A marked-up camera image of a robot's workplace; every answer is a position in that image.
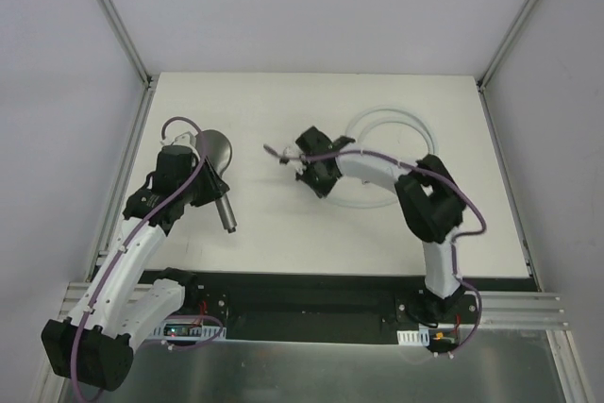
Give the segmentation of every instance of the white table surface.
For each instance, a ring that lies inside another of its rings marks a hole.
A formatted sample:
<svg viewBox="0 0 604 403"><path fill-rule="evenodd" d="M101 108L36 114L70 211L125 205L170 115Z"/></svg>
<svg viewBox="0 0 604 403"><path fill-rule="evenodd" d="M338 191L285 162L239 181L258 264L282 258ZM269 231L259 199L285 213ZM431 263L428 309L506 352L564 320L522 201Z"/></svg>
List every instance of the white table surface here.
<svg viewBox="0 0 604 403"><path fill-rule="evenodd" d="M239 223L227 234L213 204L188 207L148 269L358 275L422 275L422 245L408 230L401 208L351 210L330 206L294 170L262 149L281 149L309 126L331 139L351 117L378 105L411 109L436 131L440 157L489 225L460 240L462 272L474 277L528 275L495 151L470 76L164 73L146 121L126 194L155 168L159 131L182 115L202 129L218 129L233 145L224 179ZM189 130L173 124L169 136ZM421 159L426 146L405 126L382 126L367 145L399 157ZM388 195L358 181L342 181L342 196ZM464 212L461 229L478 221Z"/></svg>

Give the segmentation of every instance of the small object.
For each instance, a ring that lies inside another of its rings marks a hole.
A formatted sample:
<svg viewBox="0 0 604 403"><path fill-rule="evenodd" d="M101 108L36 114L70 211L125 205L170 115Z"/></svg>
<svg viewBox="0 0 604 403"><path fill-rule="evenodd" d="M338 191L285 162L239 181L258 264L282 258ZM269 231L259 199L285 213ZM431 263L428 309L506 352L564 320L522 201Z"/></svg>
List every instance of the small object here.
<svg viewBox="0 0 604 403"><path fill-rule="evenodd" d="M432 330L429 332L428 337L429 343L427 349L432 353L449 354L460 345L456 329L450 331Z"/></svg>
<svg viewBox="0 0 604 403"><path fill-rule="evenodd" d="M187 337L191 325L166 325L163 329L163 335L166 337Z"/></svg>
<svg viewBox="0 0 604 403"><path fill-rule="evenodd" d="M428 346L430 344L429 332L422 328L420 330L399 330L396 333L396 339L401 346Z"/></svg>

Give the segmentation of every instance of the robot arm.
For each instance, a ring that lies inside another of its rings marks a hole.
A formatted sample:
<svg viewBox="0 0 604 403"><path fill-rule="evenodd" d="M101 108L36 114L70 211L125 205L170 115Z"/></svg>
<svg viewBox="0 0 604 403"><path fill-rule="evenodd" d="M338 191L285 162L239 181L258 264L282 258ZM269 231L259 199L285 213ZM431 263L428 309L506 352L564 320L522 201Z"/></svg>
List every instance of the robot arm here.
<svg viewBox="0 0 604 403"><path fill-rule="evenodd" d="M77 330L83 325L77 344L77 378L101 389L115 390L126 378L135 351L153 329L175 311L198 307L196 275L171 268L160 274L143 298L131 307L126 303L146 264L186 206L216 203L223 227L235 231L237 224L227 198L229 187L221 179L230 163L230 142L218 131L204 132L204 139L211 153L203 165L193 134L182 134L164 144L155 171L127 199L115 241L88 291L63 322L49 320L44 327L42 343L57 375L72 376L72 349ZM190 184L184 185L191 178ZM141 225L143 219L148 221ZM91 301L97 291L100 293Z"/></svg>
<svg viewBox="0 0 604 403"><path fill-rule="evenodd" d="M294 164L296 179L310 186L320 198L327 197L342 176L376 184L398 197L408 227L422 241L426 261L427 290L408 312L427 324L445 318L464 293L455 276L451 241L461 224L465 203L436 178L380 159L376 157L379 153L361 148L353 139L340 137L332 142L314 126L295 141L294 148L305 157L334 154L332 159ZM436 156L425 156L417 167L453 181ZM431 188L430 194L425 187Z"/></svg>

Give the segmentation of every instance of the metal cylinder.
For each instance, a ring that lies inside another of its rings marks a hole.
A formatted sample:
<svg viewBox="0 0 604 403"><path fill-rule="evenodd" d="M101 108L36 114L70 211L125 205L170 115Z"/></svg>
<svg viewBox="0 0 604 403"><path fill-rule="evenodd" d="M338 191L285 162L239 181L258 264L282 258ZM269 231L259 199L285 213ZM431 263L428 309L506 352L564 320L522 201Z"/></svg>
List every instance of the metal cylinder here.
<svg viewBox="0 0 604 403"><path fill-rule="evenodd" d="M233 233L237 229L237 221L235 220L233 209L230 207L227 194L216 200L216 209L218 209L218 215L225 230L228 233Z"/></svg>

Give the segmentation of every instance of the white wall panel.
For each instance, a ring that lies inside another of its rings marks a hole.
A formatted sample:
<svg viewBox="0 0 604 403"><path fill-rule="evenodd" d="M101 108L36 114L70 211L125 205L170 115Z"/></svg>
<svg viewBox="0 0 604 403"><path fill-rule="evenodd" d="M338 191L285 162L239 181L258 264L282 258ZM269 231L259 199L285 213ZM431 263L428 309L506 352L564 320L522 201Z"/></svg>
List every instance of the white wall panel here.
<svg viewBox="0 0 604 403"><path fill-rule="evenodd" d="M604 0L544 0L487 94L537 271L604 401Z"/></svg>
<svg viewBox="0 0 604 403"><path fill-rule="evenodd" d="M480 76L524 0L114 0L161 71Z"/></svg>
<svg viewBox="0 0 604 403"><path fill-rule="evenodd" d="M0 0L0 401L82 279L141 84L95 0Z"/></svg>

